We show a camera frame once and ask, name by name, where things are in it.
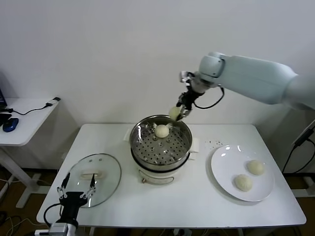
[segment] black cable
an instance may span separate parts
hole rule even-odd
[[[285,170],[285,168],[286,168],[286,166],[287,166],[287,164],[288,164],[288,162],[289,162],[289,160],[290,160],[290,158],[291,158],[292,153],[294,152],[294,150],[295,150],[297,147],[298,147],[298,146],[294,146],[294,147],[292,148],[292,150],[291,150],[289,156],[287,157],[287,160],[286,160],[286,162],[285,162],[285,165],[284,165],[284,167],[283,167],[283,169],[282,169],[282,174],[284,173],[284,170]]]
[[[45,223],[46,223],[46,225],[48,226],[48,227],[50,227],[51,226],[51,224],[47,221],[47,219],[46,219],[46,213],[47,213],[47,211],[50,209],[50,208],[53,208],[53,207],[56,207],[56,206],[59,206],[60,205],[60,203],[55,203],[55,204],[52,204],[52,205],[50,205],[49,207],[47,207],[47,209],[45,210],[45,212],[44,212],[44,221],[45,221]]]
[[[293,172],[292,174],[298,173],[299,171],[303,170],[305,167],[307,167],[308,164],[311,163],[311,161],[313,161],[313,159],[314,159],[314,157],[315,157],[315,143],[314,143],[312,140],[310,140],[310,139],[307,139],[306,141],[312,143],[313,146],[314,146],[313,156],[311,157],[311,159],[310,159],[301,169],[299,169],[299,170]]]
[[[199,108],[199,109],[205,110],[205,109],[209,109],[209,108],[212,108],[212,107],[214,107],[215,105],[217,105],[217,104],[223,99],[223,97],[224,97],[224,95],[225,95],[224,88],[222,88],[221,86],[219,86],[219,87],[220,87],[220,89],[221,89],[222,96],[220,97],[220,99],[219,99],[218,101],[216,101],[214,104],[212,104],[212,105],[209,106],[209,107],[199,107],[198,105],[196,105],[195,102],[193,102],[193,104],[195,105],[195,107],[197,107],[197,108]]]
[[[19,115],[25,116],[25,115],[27,115],[27,114],[30,113],[30,112],[43,110],[43,109],[45,109],[46,107],[48,107],[48,106],[45,105],[45,106],[42,107],[42,108],[33,109],[33,110],[30,110],[30,111],[28,111],[28,112],[26,112],[26,113],[20,113],[20,112],[17,112],[17,111],[15,111],[15,110],[13,110],[12,112],[15,112],[15,113],[17,113],[17,114],[19,114]]]

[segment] glass lid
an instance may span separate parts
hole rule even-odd
[[[69,171],[66,192],[87,192],[94,174],[95,193],[83,208],[94,207],[109,199],[117,189],[122,169],[118,160],[109,154],[92,154],[81,159]]]

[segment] power cord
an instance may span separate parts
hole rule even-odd
[[[310,143],[313,144],[313,146],[314,146],[313,155],[312,155],[312,157],[310,158],[310,160],[309,160],[302,168],[300,168],[299,170],[297,170],[297,171],[295,171],[295,172],[292,172],[291,174],[296,174],[296,173],[298,173],[299,171],[303,170],[303,169],[304,169],[305,167],[307,167],[308,164],[310,164],[310,163],[313,161],[313,159],[315,158],[315,143],[314,143],[312,140],[310,140],[310,139],[307,139],[306,141],[308,141],[308,142],[310,142]],[[284,167],[283,167],[283,169],[282,169],[282,173],[284,173],[284,170],[285,170],[285,168],[286,168],[286,166],[287,166],[287,164],[288,164],[288,162],[289,162],[289,160],[290,160],[290,158],[291,158],[291,155],[293,154],[294,150],[295,150],[297,147],[298,147],[298,146],[294,146],[294,147],[292,148],[292,150],[291,150],[291,152],[290,152],[290,154],[289,154],[289,156],[288,156],[288,158],[287,158],[287,160],[286,160],[286,162],[285,162],[285,165],[284,165]]]
[[[46,223],[46,225],[48,226],[48,227],[51,227],[51,224],[47,221],[47,219],[46,219],[46,213],[47,213],[47,211],[50,209],[50,208],[53,208],[53,207],[56,207],[56,206],[59,206],[59,205],[61,205],[60,203],[55,203],[55,204],[52,204],[52,205],[50,205],[49,207],[47,207],[47,209],[45,210],[45,212],[44,212],[44,221],[45,221],[45,223]]]
[[[197,108],[199,108],[199,109],[205,110],[205,109],[212,108],[212,107],[216,106],[219,102],[221,102],[221,100],[223,99],[223,97],[224,97],[224,95],[225,95],[225,92],[224,92],[224,88],[223,88],[223,87],[221,87],[221,86],[219,86],[219,87],[220,87],[220,89],[221,89],[222,96],[220,97],[220,99],[219,99],[218,101],[216,101],[214,104],[212,104],[212,105],[209,106],[209,107],[199,107],[195,102],[193,102],[193,104],[195,105],[195,107],[197,107]]]
[[[11,222],[12,227],[8,230],[8,232],[6,233],[6,236],[13,236],[18,231],[18,229],[20,228],[20,225],[26,220],[29,221],[32,225],[35,225],[35,226],[45,225],[45,224],[35,224],[28,218],[25,218],[24,220],[22,220],[22,218],[20,216],[15,216],[15,217],[19,217],[21,220],[20,220],[19,223],[15,224],[15,225],[13,225],[13,223]]]
[[[315,143],[312,141],[312,140],[310,140],[310,139],[307,139],[306,141],[308,141],[308,142],[310,142],[310,143],[312,143],[313,144],[313,146],[314,146],[314,152],[313,152],[313,156],[311,157],[311,159],[301,168],[301,169],[299,169],[299,170],[297,170],[297,171],[295,171],[295,172],[293,172],[293,174],[295,174],[295,173],[298,173],[299,171],[301,171],[301,170],[303,170],[305,167],[307,167],[308,166],[308,164],[310,164],[311,163],[311,161],[313,161],[313,159],[314,159],[314,157],[315,157]]]
[[[314,159],[314,157],[315,157],[315,143],[314,143],[312,140],[310,140],[310,136],[314,133],[314,128],[315,128],[314,123],[315,123],[315,120],[314,120],[314,121],[303,131],[303,133],[294,141],[294,146],[293,146],[293,148],[292,148],[292,150],[291,150],[291,152],[290,152],[290,154],[289,154],[289,156],[288,156],[288,158],[287,158],[287,160],[286,160],[286,162],[285,162],[285,164],[284,164],[284,167],[283,167],[283,169],[282,169],[282,174],[284,173],[284,170],[285,170],[285,168],[286,168],[286,166],[287,166],[287,164],[288,164],[288,162],[289,162],[289,160],[290,160],[290,158],[291,158],[291,156],[292,156],[294,150],[296,150],[299,146],[301,146],[305,141],[308,141],[308,142],[310,142],[310,143],[313,144],[313,146],[314,146],[314,153],[313,153],[311,159],[310,159],[301,169],[299,169],[299,170],[293,172],[292,174],[295,174],[295,173],[301,171],[302,169],[304,169],[305,167],[307,167],[307,165],[310,164],[311,161]]]
[[[41,180],[41,179],[31,179],[31,180],[32,180],[32,181],[39,181],[39,182],[43,182],[43,183],[45,183],[45,184],[51,185],[51,183],[48,183],[48,182],[46,182],[46,181],[44,181],[44,180]],[[8,180],[1,179],[1,178],[0,178],[0,181],[9,183]],[[17,181],[12,181],[11,183],[19,183],[19,182],[21,182],[21,181],[20,181],[20,180],[17,180]]]
[[[53,98],[52,100],[50,100],[49,102],[47,102],[47,103],[45,104],[45,106],[43,106],[42,108],[32,109],[32,110],[29,110],[28,112],[25,112],[25,113],[20,113],[20,112],[14,110],[13,108],[2,109],[2,110],[0,110],[0,112],[8,112],[8,113],[15,112],[15,113],[17,113],[17,114],[19,114],[19,115],[25,116],[25,115],[27,115],[27,114],[30,113],[30,112],[39,111],[39,110],[43,110],[43,109],[45,109],[45,108],[47,108],[47,107],[51,107],[51,106],[53,106],[55,103],[59,102],[60,100],[61,100],[60,98],[55,97],[55,98]]]

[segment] floor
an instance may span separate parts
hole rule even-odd
[[[44,180],[48,183],[52,183],[56,174],[54,173],[45,173],[42,174],[41,180]],[[9,173],[4,171],[0,172],[0,178],[6,179],[10,176]],[[289,177],[287,181],[291,188],[305,188],[307,187],[304,181],[299,177]],[[0,181],[0,189],[5,185],[5,182]],[[8,216],[20,216],[22,219],[28,218],[35,224],[39,224],[36,221],[36,215],[39,211],[39,208],[44,201],[44,195],[32,195],[29,201],[27,202],[25,208],[17,209],[15,205],[23,193],[25,187],[22,183],[13,183],[11,184],[6,197],[3,201],[0,201],[0,211],[6,211]],[[303,209],[306,217],[307,223],[305,225],[299,227],[283,227],[274,231],[270,236],[314,236],[315,235],[315,199],[314,198],[304,198],[298,199],[298,202]],[[19,223],[18,217],[12,218],[13,224]],[[7,232],[11,228],[11,223],[7,220],[3,225],[0,226],[0,236],[10,235],[10,232]],[[24,221],[20,224],[20,228],[16,230],[15,227],[14,234],[11,236],[25,236],[28,233],[36,230],[36,229],[46,229],[46,225],[34,226],[29,221]],[[203,235],[205,230],[192,230],[192,236],[201,236]],[[95,236],[172,236],[172,230],[166,229],[115,229],[115,228],[97,228],[94,233]],[[228,229],[228,230],[216,230],[210,229],[205,234],[205,236],[237,236],[236,229]]]

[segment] table leg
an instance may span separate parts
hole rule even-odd
[[[7,151],[2,147],[0,150],[0,164],[11,172],[18,180],[20,180],[27,188],[32,190],[38,189],[36,181],[33,181],[8,155]]]
[[[311,177],[303,177],[306,184],[309,186],[307,189],[292,189],[296,198],[314,198],[315,197],[315,183]]]
[[[1,156],[0,157],[0,164],[3,165],[8,171],[10,171],[12,173],[12,176],[10,178],[16,177],[19,181],[21,181],[26,186],[26,189],[24,190],[22,196],[20,197],[18,203],[16,204],[17,208],[23,208],[32,193],[36,193],[36,194],[47,194],[48,193],[50,186],[39,186],[37,184],[37,180],[39,180],[40,174],[34,174],[32,178],[29,177],[28,174],[26,174],[10,158],[9,154],[7,153],[7,151],[3,147],[0,149],[0,156]]]
[[[40,174],[34,174],[32,180],[36,183],[36,180],[39,180]],[[50,186],[38,186],[36,190],[32,190],[31,188],[26,187],[22,196],[20,197],[19,201],[16,204],[16,208],[24,208],[26,202],[30,198],[32,193],[35,194],[47,194],[50,189]]]
[[[3,186],[3,188],[0,191],[0,199],[2,198],[2,196],[5,194],[5,192],[7,191],[9,185],[12,183],[12,181],[14,180],[14,176],[11,175],[11,177],[8,179],[8,182]]]
[[[95,227],[91,227],[89,236],[93,236],[95,231]]]
[[[244,236],[243,229],[237,229],[237,232],[239,236]]]

